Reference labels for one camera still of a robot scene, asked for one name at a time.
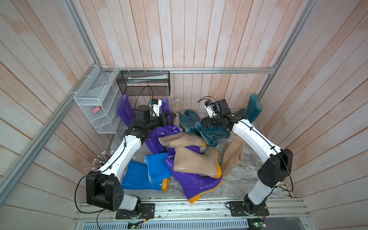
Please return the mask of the teal boot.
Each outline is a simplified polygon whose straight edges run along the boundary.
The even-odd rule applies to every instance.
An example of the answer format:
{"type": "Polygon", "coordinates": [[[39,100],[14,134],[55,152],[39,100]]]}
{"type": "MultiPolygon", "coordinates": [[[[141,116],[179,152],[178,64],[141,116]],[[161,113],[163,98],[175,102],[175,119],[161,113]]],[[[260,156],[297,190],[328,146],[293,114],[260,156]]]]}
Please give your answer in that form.
{"type": "Polygon", "coordinates": [[[228,139],[230,137],[230,131],[223,126],[215,126],[214,128],[207,129],[200,121],[197,121],[195,128],[201,134],[207,146],[216,147],[218,140],[228,139]]]}
{"type": "Polygon", "coordinates": [[[186,133],[195,133],[200,135],[195,124],[200,121],[198,114],[193,110],[186,110],[184,113],[178,112],[179,122],[185,129],[186,133]]]}
{"type": "Polygon", "coordinates": [[[242,118],[247,119],[250,123],[253,123],[263,111],[263,108],[259,102],[257,94],[251,94],[247,107],[241,109],[242,118]]]}

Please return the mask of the large beige boot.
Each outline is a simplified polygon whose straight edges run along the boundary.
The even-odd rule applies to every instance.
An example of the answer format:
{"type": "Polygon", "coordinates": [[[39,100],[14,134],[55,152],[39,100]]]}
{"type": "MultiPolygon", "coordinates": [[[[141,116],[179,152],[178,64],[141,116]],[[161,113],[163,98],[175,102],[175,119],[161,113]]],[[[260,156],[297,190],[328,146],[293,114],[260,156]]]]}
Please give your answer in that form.
{"type": "Polygon", "coordinates": [[[218,151],[214,147],[207,147],[204,154],[196,153],[186,147],[177,147],[175,148],[173,170],[219,179],[222,171],[218,164],[218,156],[218,151]]]}

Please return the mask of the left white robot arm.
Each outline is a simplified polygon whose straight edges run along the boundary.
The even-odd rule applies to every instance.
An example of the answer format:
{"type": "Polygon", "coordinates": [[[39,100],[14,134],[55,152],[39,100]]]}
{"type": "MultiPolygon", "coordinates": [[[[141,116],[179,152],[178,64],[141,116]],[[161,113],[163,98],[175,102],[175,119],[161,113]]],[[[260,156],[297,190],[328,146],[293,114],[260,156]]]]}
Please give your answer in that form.
{"type": "Polygon", "coordinates": [[[134,110],[134,121],[125,131],[118,149],[97,172],[91,171],[86,176],[87,204],[109,211],[136,209],[139,198],[124,193],[122,176],[132,156],[149,138],[150,132],[171,125],[176,118],[175,113],[161,114],[160,107],[160,104],[140,105],[134,110]]]}

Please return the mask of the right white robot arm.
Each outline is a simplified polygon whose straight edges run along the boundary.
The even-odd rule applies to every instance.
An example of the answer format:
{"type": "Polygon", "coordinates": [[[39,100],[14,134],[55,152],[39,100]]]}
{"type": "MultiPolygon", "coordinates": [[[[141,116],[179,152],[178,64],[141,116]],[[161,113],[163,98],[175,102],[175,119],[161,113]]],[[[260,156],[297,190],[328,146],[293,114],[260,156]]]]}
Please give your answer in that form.
{"type": "Polygon", "coordinates": [[[291,176],[293,153],[282,149],[268,140],[254,128],[248,120],[249,111],[240,109],[232,112],[225,99],[212,101],[204,98],[208,116],[198,126],[203,137],[214,139],[209,134],[216,128],[228,129],[244,140],[260,157],[263,165],[258,170],[258,180],[254,188],[245,196],[244,207],[251,209],[262,205],[279,183],[291,176]]]}

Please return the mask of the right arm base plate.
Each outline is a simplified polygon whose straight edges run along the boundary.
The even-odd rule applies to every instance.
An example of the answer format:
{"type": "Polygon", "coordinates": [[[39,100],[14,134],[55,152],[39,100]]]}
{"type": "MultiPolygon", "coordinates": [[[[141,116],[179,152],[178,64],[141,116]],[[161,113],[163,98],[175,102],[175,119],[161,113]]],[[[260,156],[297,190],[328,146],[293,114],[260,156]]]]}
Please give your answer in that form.
{"type": "Polygon", "coordinates": [[[229,208],[232,217],[269,216],[265,202],[260,205],[253,205],[248,201],[232,201],[228,202],[226,206],[229,208]]]}

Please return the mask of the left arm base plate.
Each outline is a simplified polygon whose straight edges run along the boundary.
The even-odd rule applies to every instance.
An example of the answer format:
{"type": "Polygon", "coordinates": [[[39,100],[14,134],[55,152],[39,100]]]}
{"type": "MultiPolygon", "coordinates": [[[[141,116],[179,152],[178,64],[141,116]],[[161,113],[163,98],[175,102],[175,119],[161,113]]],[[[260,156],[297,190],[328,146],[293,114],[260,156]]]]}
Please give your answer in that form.
{"type": "Polygon", "coordinates": [[[116,214],[116,219],[149,220],[154,218],[154,214],[154,203],[138,203],[134,210],[119,209],[116,214]]]}

